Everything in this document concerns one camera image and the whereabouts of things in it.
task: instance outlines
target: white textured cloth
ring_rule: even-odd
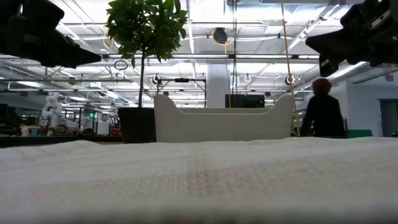
[[[365,223],[397,212],[396,139],[0,149],[0,222]]]

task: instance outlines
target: black jacket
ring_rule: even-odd
[[[311,98],[302,125],[303,136],[308,136],[312,121],[315,137],[346,136],[340,104],[330,95],[315,95]]]

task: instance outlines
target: dark plant pot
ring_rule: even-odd
[[[123,143],[156,142],[155,109],[119,108]]]

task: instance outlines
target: white container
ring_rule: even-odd
[[[29,128],[22,128],[22,137],[27,137],[29,135]]]

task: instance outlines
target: person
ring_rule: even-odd
[[[329,95],[331,83],[321,78],[312,83],[314,96],[307,106],[302,125],[302,136],[309,136],[313,122],[315,137],[345,138],[343,116],[337,99]]]

